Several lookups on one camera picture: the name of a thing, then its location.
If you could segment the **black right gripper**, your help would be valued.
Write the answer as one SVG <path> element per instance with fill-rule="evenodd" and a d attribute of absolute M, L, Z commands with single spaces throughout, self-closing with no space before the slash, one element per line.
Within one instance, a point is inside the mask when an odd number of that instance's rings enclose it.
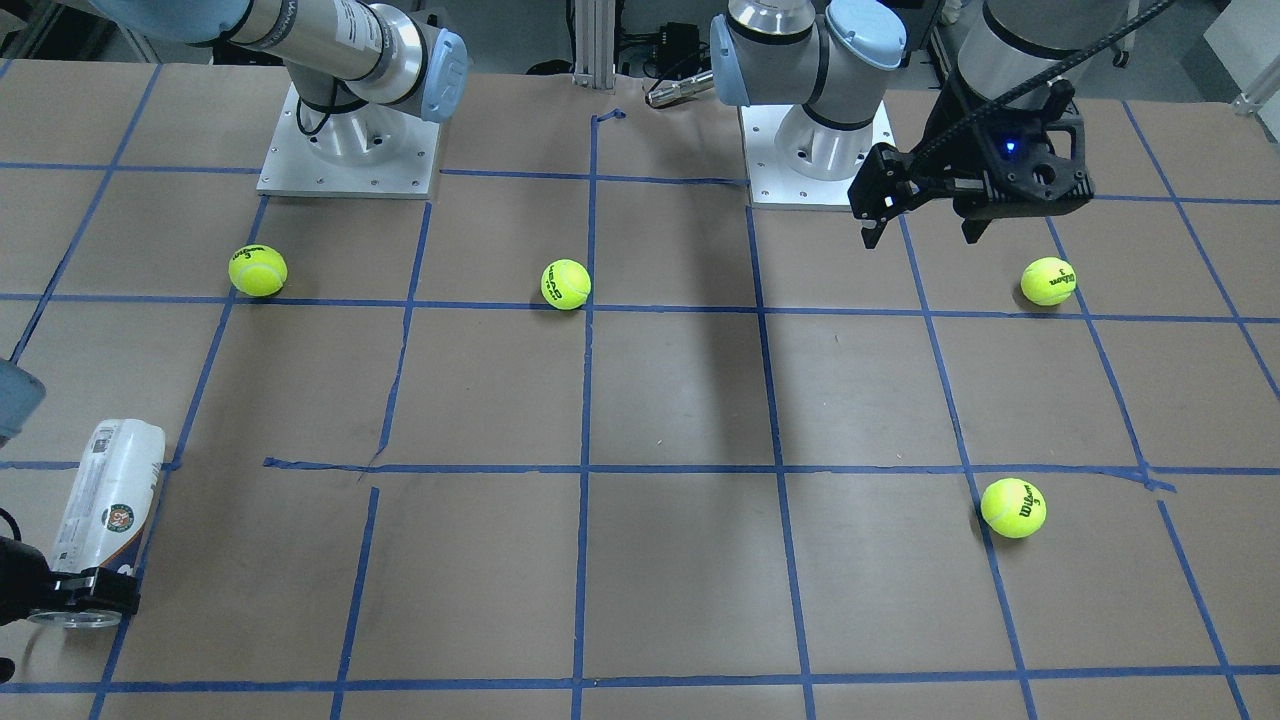
<path fill-rule="evenodd" d="M 1 538 L 1 625 L 35 612 L 119 612 L 140 610 L 137 578 L 110 569 L 51 571 L 45 556 L 18 539 Z"/>

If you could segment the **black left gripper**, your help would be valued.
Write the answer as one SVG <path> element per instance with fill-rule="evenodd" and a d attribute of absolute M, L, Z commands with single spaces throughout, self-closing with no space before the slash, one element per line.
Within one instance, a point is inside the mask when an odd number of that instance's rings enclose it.
<path fill-rule="evenodd" d="M 966 243 L 978 243 L 995 220 L 1065 215 L 1093 200 L 1074 85 L 1048 82 L 1037 94 L 1029 109 L 997 106 L 928 152 L 984 102 L 968 83 L 948 82 L 911 152 L 872 145 L 847 188 L 864 247 L 876 249 L 887 224 L 910 209 L 913 181 L 933 199 L 951 199 Z"/>

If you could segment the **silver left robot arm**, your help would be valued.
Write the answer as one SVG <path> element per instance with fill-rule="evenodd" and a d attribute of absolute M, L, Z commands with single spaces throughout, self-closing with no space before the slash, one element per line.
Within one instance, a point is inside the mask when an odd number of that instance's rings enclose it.
<path fill-rule="evenodd" d="M 718 99 L 740 110 L 751 201 L 847 209 L 868 249 L 947 199 L 968 243 L 996 220 L 1094 197 L 1074 102 L 1082 68 L 1132 32 L 1125 1 L 983 1 L 916 145 L 896 143 L 890 77 L 937 1 L 731 1 L 710 26 Z"/>

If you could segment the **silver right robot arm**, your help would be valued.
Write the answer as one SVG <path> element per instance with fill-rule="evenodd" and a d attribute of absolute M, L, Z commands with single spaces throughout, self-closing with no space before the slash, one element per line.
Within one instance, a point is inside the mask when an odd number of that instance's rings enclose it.
<path fill-rule="evenodd" d="M 262 165 L 268 196 L 425 199 L 442 126 L 468 73 L 463 40 L 364 1 L 97 1 L 118 24 L 188 45 L 224 42 L 284 61 L 291 92 Z M 166 437 L 136 419 L 91 434 L 51 553 L 3 537 L 3 621 L 116 625 L 136 575 Z"/>

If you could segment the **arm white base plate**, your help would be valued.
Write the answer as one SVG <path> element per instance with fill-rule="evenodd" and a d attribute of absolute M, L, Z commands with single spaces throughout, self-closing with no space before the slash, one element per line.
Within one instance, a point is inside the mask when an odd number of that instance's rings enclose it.
<path fill-rule="evenodd" d="M 256 190 L 291 199 L 429 200 L 442 126 L 379 105 L 323 119 L 291 86 Z"/>
<path fill-rule="evenodd" d="M 876 143 L 892 143 L 884 104 L 859 129 L 832 129 L 800 105 L 740 109 L 755 209 L 847 211 L 849 187 Z"/>

